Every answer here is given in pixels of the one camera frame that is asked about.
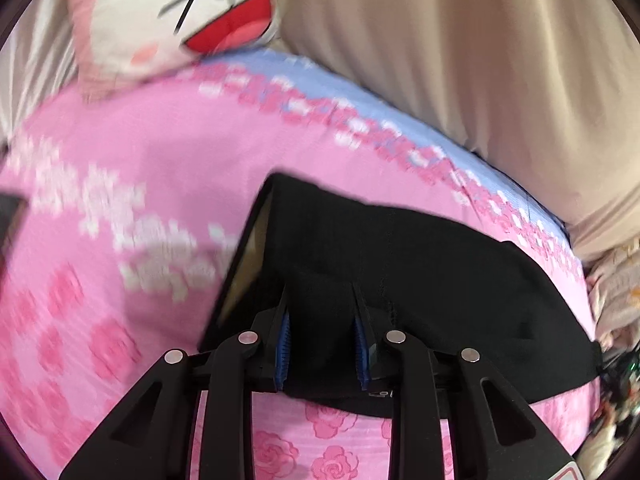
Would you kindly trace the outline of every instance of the black garment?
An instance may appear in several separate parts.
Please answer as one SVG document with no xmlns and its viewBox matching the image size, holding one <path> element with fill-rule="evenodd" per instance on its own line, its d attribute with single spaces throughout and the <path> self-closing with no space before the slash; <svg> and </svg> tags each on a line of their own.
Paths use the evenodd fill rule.
<svg viewBox="0 0 640 480">
<path fill-rule="evenodd" d="M 278 303 L 286 285 L 293 339 L 285 391 L 388 415 L 388 401 L 360 392 L 353 365 L 355 288 L 381 333 L 398 328 L 441 352 L 473 347 L 528 402 L 597 377 L 599 345 L 589 341 L 546 273 L 514 244 L 437 216 L 364 205 L 281 174 L 270 176 L 257 198 L 216 313 L 269 196 L 260 275 L 222 326 L 214 315 L 201 351 L 249 328 L 257 311 Z"/>
</svg>

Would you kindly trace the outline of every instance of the red mouth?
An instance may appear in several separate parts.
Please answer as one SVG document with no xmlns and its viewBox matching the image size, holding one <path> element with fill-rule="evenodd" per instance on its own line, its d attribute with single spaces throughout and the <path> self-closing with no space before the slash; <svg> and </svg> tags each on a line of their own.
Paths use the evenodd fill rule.
<svg viewBox="0 0 640 480">
<path fill-rule="evenodd" d="M 213 54 L 257 40 L 271 25 L 271 0 L 245 0 L 184 41 L 200 54 Z"/>
</svg>

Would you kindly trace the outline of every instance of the bed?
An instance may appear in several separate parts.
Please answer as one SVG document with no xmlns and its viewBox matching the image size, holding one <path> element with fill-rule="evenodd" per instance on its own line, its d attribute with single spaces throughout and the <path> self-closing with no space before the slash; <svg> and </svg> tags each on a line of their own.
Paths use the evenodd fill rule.
<svg viewBox="0 0 640 480">
<path fill-rule="evenodd" d="M 72 84 L 17 130 L 0 174 L 0 189 L 30 201 L 0 298 L 0 413 L 45 478 L 168 348 L 196 351 L 274 170 L 512 240 L 593 338 L 580 262 L 553 215 L 480 158 L 304 57 L 230 54 L 93 105 Z M 597 403 L 590 383 L 534 410 L 573 453 Z M 451 479 L 446 421 L 442 432 Z M 260 480 L 331 478 L 336 464 L 334 478 L 382 480 L 389 440 L 389 420 L 254 399 Z"/>
</svg>

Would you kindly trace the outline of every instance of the cartoon face pillow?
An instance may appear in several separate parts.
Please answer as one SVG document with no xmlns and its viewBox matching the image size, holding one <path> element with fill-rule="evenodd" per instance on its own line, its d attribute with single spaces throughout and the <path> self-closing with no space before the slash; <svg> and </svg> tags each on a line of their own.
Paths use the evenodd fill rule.
<svg viewBox="0 0 640 480">
<path fill-rule="evenodd" d="M 272 0 L 69 0 L 82 92 L 90 100 L 207 54 L 264 44 Z"/>
</svg>

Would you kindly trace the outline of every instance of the round metal rivet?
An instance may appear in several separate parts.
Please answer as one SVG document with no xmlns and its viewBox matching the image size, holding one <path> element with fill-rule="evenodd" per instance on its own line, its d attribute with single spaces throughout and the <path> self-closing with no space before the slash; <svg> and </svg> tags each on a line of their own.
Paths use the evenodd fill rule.
<svg viewBox="0 0 640 480">
<path fill-rule="evenodd" d="M 247 332 L 242 332 L 238 336 L 238 341 L 241 342 L 243 345 L 252 345 L 256 341 L 258 341 L 258 335 L 257 333 L 251 332 L 250 330 L 248 330 Z"/>
<path fill-rule="evenodd" d="M 460 355 L 468 363 L 477 363 L 480 360 L 480 353 L 475 348 L 465 348 Z"/>
<path fill-rule="evenodd" d="M 406 335 L 400 330 L 389 330 L 389 332 L 386 333 L 386 340 L 390 343 L 400 344 L 405 342 Z"/>
<path fill-rule="evenodd" d="M 175 365 L 182 361 L 183 355 L 180 350 L 169 350 L 166 354 L 164 354 L 164 360 L 170 365 Z"/>
</svg>

